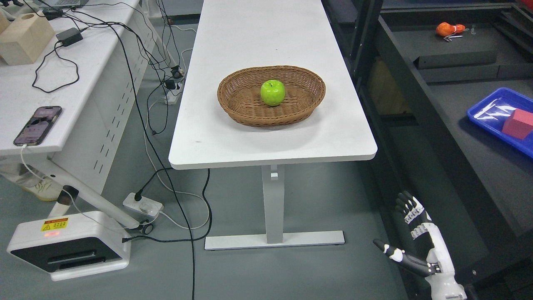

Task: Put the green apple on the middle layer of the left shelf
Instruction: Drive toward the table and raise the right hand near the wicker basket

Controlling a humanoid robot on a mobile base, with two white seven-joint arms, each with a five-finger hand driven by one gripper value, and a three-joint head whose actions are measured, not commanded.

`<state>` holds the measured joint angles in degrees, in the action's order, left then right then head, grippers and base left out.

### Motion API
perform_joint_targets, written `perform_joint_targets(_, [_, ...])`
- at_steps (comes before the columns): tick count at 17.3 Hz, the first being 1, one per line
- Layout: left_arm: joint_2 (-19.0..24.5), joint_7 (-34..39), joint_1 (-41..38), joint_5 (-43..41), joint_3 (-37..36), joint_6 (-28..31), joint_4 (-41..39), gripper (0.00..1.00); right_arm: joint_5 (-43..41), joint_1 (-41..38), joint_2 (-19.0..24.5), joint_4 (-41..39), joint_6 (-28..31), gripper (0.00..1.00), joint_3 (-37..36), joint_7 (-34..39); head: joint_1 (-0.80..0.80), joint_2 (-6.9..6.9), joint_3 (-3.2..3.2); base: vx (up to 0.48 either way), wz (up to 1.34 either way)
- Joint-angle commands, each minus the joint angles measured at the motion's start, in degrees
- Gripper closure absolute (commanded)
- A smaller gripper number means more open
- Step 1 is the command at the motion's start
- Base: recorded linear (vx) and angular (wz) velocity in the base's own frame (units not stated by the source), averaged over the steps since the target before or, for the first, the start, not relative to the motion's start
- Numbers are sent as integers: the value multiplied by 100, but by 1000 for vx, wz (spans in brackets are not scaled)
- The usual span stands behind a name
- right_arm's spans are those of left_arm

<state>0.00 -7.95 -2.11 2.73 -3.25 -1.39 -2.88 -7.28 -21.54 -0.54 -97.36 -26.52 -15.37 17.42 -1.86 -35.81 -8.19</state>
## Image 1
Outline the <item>white robot base unit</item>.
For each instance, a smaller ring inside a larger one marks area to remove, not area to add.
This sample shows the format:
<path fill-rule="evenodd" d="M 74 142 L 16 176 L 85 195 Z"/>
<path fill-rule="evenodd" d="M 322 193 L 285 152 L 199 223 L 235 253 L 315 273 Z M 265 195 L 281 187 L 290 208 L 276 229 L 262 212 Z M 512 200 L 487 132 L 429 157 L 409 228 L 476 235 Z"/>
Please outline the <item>white robot base unit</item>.
<path fill-rule="evenodd" d="M 19 224 L 7 252 L 47 272 L 53 281 L 120 270 L 131 243 L 118 222 L 99 211 Z"/>

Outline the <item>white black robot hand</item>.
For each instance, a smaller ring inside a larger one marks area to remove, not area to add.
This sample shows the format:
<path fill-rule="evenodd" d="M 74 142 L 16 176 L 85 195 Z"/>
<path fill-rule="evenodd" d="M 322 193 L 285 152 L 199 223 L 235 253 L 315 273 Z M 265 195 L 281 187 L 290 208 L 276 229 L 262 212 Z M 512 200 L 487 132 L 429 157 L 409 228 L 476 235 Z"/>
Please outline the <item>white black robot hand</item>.
<path fill-rule="evenodd" d="M 433 300 L 466 300 L 468 295 L 455 280 L 455 268 L 441 231 L 422 203 L 404 190 L 397 195 L 396 209 L 402 213 L 412 239 L 417 243 L 425 243 L 425 258 L 379 239 L 373 243 L 398 266 L 423 277 L 431 287 Z"/>

